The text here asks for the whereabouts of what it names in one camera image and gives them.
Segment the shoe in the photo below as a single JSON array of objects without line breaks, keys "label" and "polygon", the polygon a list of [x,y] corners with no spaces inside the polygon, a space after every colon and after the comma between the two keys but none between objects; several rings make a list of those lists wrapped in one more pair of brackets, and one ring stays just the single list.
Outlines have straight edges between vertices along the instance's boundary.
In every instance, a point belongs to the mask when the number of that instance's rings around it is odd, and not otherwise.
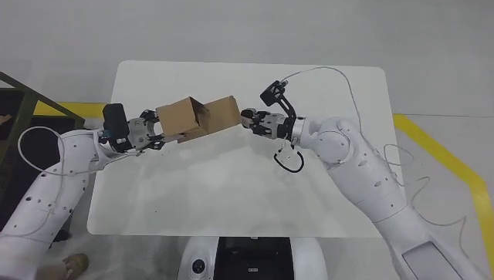
[{"label": "shoe", "polygon": [[64,258],[63,261],[67,267],[67,279],[73,280],[79,277],[90,265],[90,259],[87,255],[79,253],[77,255],[70,255]]}]

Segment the white table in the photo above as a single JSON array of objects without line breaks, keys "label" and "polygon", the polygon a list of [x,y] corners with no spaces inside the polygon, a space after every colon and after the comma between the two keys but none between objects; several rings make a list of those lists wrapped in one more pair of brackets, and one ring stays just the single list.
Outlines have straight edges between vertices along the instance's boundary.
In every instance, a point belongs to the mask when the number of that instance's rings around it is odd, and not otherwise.
[{"label": "white table", "polygon": [[[267,109],[259,94],[275,79],[313,66],[203,62],[122,62],[112,103],[127,118],[193,96],[207,103],[233,95],[239,109]],[[370,142],[396,143],[382,69],[338,67],[352,84]],[[330,70],[294,76],[286,96],[298,114],[357,122],[347,84]],[[277,106],[269,110],[281,113]],[[87,228],[92,234],[179,236],[379,237],[338,191],[311,151],[291,174],[272,155],[280,140],[238,125],[182,144],[168,143],[110,164],[96,176]],[[399,162],[388,149],[389,161]],[[395,168],[401,180],[399,167]]]}]

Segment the yellow floor line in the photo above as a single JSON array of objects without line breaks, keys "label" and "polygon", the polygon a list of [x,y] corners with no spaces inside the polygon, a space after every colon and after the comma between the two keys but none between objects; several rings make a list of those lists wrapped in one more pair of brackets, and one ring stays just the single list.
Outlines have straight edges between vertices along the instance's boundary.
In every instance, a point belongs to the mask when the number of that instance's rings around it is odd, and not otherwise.
[{"label": "yellow floor line", "polygon": [[[75,103],[59,102],[59,105],[67,108],[82,118],[103,118],[103,108],[105,103]],[[51,106],[38,101],[34,110],[34,115],[41,116],[65,116],[65,114],[53,109]]]},{"label": "yellow floor line", "polygon": [[397,129],[406,133],[415,143],[428,151],[440,164],[469,186],[480,229],[482,230],[482,238],[491,275],[494,275],[494,210],[492,209],[486,182],[408,117],[401,114],[393,114],[393,119]]},{"label": "yellow floor line", "polygon": [[[105,103],[59,104],[83,118],[103,118]],[[38,102],[35,115],[62,116],[63,114],[44,103]],[[469,186],[480,229],[482,230],[482,238],[491,274],[494,275],[494,210],[492,209],[486,182],[408,117],[401,114],[393,114],[393,119],[397,129],[406,133],[415,143],[428,151],[440,164]]]}]

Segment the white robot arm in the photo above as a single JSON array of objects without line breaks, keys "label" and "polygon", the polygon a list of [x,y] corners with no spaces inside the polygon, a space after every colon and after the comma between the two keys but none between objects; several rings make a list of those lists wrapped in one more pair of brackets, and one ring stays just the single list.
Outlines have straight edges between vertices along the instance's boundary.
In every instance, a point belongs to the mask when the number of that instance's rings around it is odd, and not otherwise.
[{"label": "white robot arm", "polygon": [[104,129],[74,130],[61,136],[60,162],[39,174],[0,234],[0,279],[31,279],[39,263],[86,190],[89,174],[146,149],[159,150],[181,136],[154,133],[154,111],[127,122],[121,104],[103,110]]},{"label": "white robot arm", "polygon": [[283,95],[285,85],[274,82],[261,98],[267,106],[280,104],[288,116],[246,109],[242,111],[242,125],[254,134],[285,139],[292,146],[312,150],[341,193],[381,233],[402,279],[484,279],[467,257],[427,228],[359,127],[343,117],[314,123],[296,116]]}]

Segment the white cable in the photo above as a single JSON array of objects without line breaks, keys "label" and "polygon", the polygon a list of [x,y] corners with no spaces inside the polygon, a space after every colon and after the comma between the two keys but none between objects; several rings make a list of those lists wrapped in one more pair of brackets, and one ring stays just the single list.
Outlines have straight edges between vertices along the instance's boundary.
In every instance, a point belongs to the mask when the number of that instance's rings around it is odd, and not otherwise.
[{"label": "white cable", "polygon": [[[48,172],[47,170],[43,170],[39,167],[37,167],[36,165],[32,164],[31,161],[27,160],[27,158],[25,157],[24,153],[22,152],[22,149],[21,149],[21,141],[22,141],[22,138],[24,137],[24,135],[26,133],[28,133],[29,131],[31,130],[34,130],[34,129],[44,129],[44,130],[48,130],[50,131],[51,133],[55,134],[55,136],[57,137],[57,139],[60,141],[60,146],[61,146],[61,151],[62,151],[62,154],[60,155],[60,170],[62,171],[61,174],[57,174],[57,173],[54,173],[54,172]],[[10,236],[10,237],[25,237],[25,236],[29,236],[31,234],[35,234],[37,231],[39,231],[44,225],[45,223],[48,221],[48,217],[50,216],[50,214],[52,213],[53,209],[56,207],[57,203],[58,203],[58,200],[59,200],[59,197],[60,197],[60,194],[62,193],[62,189],[63,189],[63,178],[65,176],[75,176],[77,174],[82,174],[82,173],[88,173],[88,174],[91,174],[91,173],[95,173],[97,172],[98,170],[86,170],[86,171],[82,171],[82,172],[76,172],[76,173],[71,173],[71,174],[64,174],[63,173],[63,167],[64,167],[64,163],[65,163],[65,146],[63,145],[63,139],[62,137],[53,129],[51,128],[48,128],[48,127],[43,127],[43,126],[36,126],[36,127],[31,127],[31,128],[28,128],[26,129],[24,132],[21,133],[21,135],[19,136],[19,139],[17,141],[17,148],[19,150],[19,155],[21,156],[21,158],[29,165],[31,166],[32,168],[42,172],[42,173],[47,173],[47,174],[51,174],[51,175],[56,175],[56,176],[60,176],[60,186],[59,186],[59,190],[56,194],[56,198],[53,202],[53,206],[52,208],[50,208],[50,210],[46,213],[46,216],[45,218],[43,219],[42,223],[40,224],[40,226],[37,227],[37,229],[35,229],[34,231],[31,231],[29,233],[25,233],[25,234],[4,234],[4,233],[1,233],[0,232],[0,238],[4,237],[4,236]],[[123,155],[122,157],[118,157],[116,159],[113,159],[111,161],[108,161],[107,164],[110,164],[112,162],[115,162],[117,160],[121,160],[121,159],[124,159],[126,157],[129,157],[129,156],[132,156],[133,154],[125,154]]]},{"label": "white cable", "polygon": [[[331,69],[333,71],[336,71],[338,72],[339,74],[341,74],[345,80],[347,81],[347,85],[348,85],[348,89],[350,90],[350,95],[352,97],[352,101],[354,103],[354,107],[355,107],[355,111],[357,112],[357,117],[358,117],[358,126],[359,126],[359,130],[360,130],[360,134],[362,135],[362,137],[364,138],[364,140],[366,141],[366,143],[369,145],[370,148],[373,148],[371,146],[371,143],[365,138],[364,134],[362,133],[362,121],[361,121],[361,118],[360,118],[360,111],[358,110],[358,107],[357,107],[357,103],[355,101],[355,97],[354,97],[354,92],[352,90],[352,86],[350,84],[350,80],[348,79],[348,77],[343,73],[341,72],[339,69],[337,68],[333,68],[333,67],[329,67],[329,66],[318,66],[318,67],[314,67],[312,69],[307,69],[307,70],[302,70],[302,71],[299,71],[299,72],[296,72],[296,73],[292,73],[290,74],[289,76],[285,77],[284,79],[282,79],[280,82],[283,82],[283,81],[286,81],[287,79],[289,79],[290,77],[292,76],[296,76],[297,74],[300,74],[300,73],[306,73],[306,72],[309,72],[309,71],[313,71],[313,70],[317,70],[317,69]],[[377,156],[383,160],[389,171],[390,171],[390,174],[391,176],[393,177],[394,181],[400,185],[401,187],[404,187],[405,185],[409,185],[409,184],[406,184],[406,183],[400,183],[400,181],[398,180],[398,176],[395,172],[393,172],[393,170],[391,169],[391,165],[394,165],[394,166],[398,166],[398,167],[401,167],[403,166],[403,164],[396,164],[396,163],[393,163],[393,162],[390,162],[387,160],[387,154],[386,154],[386,147],[389,147],[389,146],[393,146],[393,147],[396,147],[400,150],[403,150],[405,153],[409,154],[411,156],[411,163],[414,162],[414,155],[409,152],[408,150],[404,149],[403,147],[400,147],[398,146],[397,144],[385,144],[383,146],[383,154],[384,154],[384,159],[383,157],[380,155],[380,154],[377,154]],[[415,208],[415,205],[414,205],[414,200],[415,198],[417,197],[417,195],[424,190],[424,188],[428,185],[428,183],[431,181],[431,178],[429,176],[425,176],[425,177],[421,177],[421,178],[418,178],[417,180],[414,180],[413,182],[411,182],[410,184],[414,184],[416,183],[417,181],[420,181],[420,180],[424,180],[426,179],[427,181],[425,182],[425,184],[420,188],[418,189],[417,192],[415,192],[414,196],[411,198],[411,201],[410,201],[410,204],[412,206],[413,209],[415,209],[415,211],[417,211],[417,214],[420,218],[422,218],[422,220],[424,220],[425,222],[429,223],[429,224],[432,224],[432,225],[435,225],[435,226],[439,226],[439,227],[449,227],[449,226],[452,226],[454,224],[457,224],[459,222],[462,223],[462,226],[460,228],[460,233],[459,233],[459,237],[458,237],[458,243],[459,243],[459,247],[460,247],[460,250],[462,251],[463,255],[472,263],[472,265],[477,269],[478,272],[480,272],[481,274],[483,274],[486,278],[489,278],[486,276],[486,274],[484,274],[484,272],[476,265],[472,262],[472,260],[470,259],[470,257],[466,254],[465,252],[465,249],[463,248],[463,245],[462,245],[462,236],[463,236],[463,229],[465,228],[465,224],[466,224],[466,220],[467,220],[467,216],[463,216],[461,218],[459,218],[458,220],[456,221],[453,221],[451,223],[446,223],[446,224],[440,224],[440,223],[435,223],[433,221],[429,221],[428,219],[426,219],[424,216],[422,216],[422,214],[420,213],[420,211]]]},{"label": "white cable", "polygon": [[297,74],[300,74],[300,73],[307,73],[309,71],[313,71],[313,70],[318,70],[318,69],[329,69],[329,70],[333,70],[333,71],[336,71],[338,72],[339,74],[341,74],[345,80],[347,81],[347,85],[348,85],[348,89],[350,91],[350,95],[352,97],[352,101],[354,102],[354,107],[355,107],[355,112],[357,112],[357,117],[358,117],[358,129],[360,130],[360,132],[362,133],[362,120],[360,118],[360,111],[358,110],[358,107],[357,107],[357,102],[355,101],[355,96],[354,96],[354,91],[352,90],[352,86],[350,84],[350,80],[348,79],[347,75],[343,72],[341,72],[341,70],[337,69],[337,68],[333,68],[333,67],[329,67],[329,66],[318,66],[318,67],[314,67],[312,69],[307,69],[307,70],[302,70],[302,71],[299,71],[297,73],[292,73],[290,74],[289,76],[285,77],[284,79],[282,79],[280,82],[283,82],[283,81],[286,81],[287,79],[291,78],[292,76],[296,76]]},{"label": "white cable", "polygon": [[430,221],[430,220],[428,220],[426,217],[424,217],[424,216],[421,214],[421,212],[420,212],[420,211],[419,211],[419,210],[415,207],[415,203],[414,203],[414,202],[415,202],[415,198],[418,196],[418,194],[419,194],[421,191],[423,191],[423,190],[425,189],[425,187],[427,187],[428,183],[431,181],[431,178],[430,178],[429,176],[424,176],[424,177],[418,178],[417,180],[415,180],[415,181],[413,182],[413,184],[414,184],[414,183],[416,183],[417,181],[424,180],[424,179],[425,179],[425,180],[427,180],[427,181],[425,182],[425,184],[424,184],[422,187],[420,187],[420,189],[418,189],[418,191],[417,191],[417,192],[415,192],[414,196],[413,196],[413,197],[411,198],[411,200],[410,200],[410,205],[411,205],[411,207],[412,207],[415,211],[417,211],[418,216],[419,216],[420,218],[422,218],[422,220],[423,220],[423,221],[425,221],[425,222],[427,222],[427,223],[429,223],[429,224],[432,224],[432,225],[438,226],[438,227],[450,227],[450,226],[452,226],[452,225],[454,225],[454,224],[457,224],[457,223],[461,222],[461,223],[462,223],[462,225],[461,225],[461,227],[460,227],[460,233],[459,233],[459,235],[458,235],[458,245],[459,245],[459,247],[460,247],[460,250],[462,251],[462,254],[463,254],[463,255],[464,255],[464,256],[465,256],[465,257],[466,257],[466,258],[470,261],[470,263],[472,263],[473,267],[477,270],[477,272],[479,272],[480,274],[482,274],[482,276],[483,276],[485,279],[489,279],[489,276],[488,276],[488,275],[487,275],[487,274],[486,274],[486,273],[485,273],[482,269],[480,269],[480,267],[479,267],[479,266],[477,266],[477,264],[475,264],[475,263],[472,261],[472,259],[470,258],[470,256],[469,256],[469,255],[467,255],[467,253],[466,253],[465,249],[463,248],[463,243],[462,243],[462,239],[463,239],[463,230],[465,229],[465,225],[466,225],[466,221],[467,221],[467,216],[463,216],[463,217],[459,218],[458,220],[455,220],[455,221],[450,222],[450,223],[444,223],[444,224],[443,224],[443,223],[436,223],[436,222]]}]

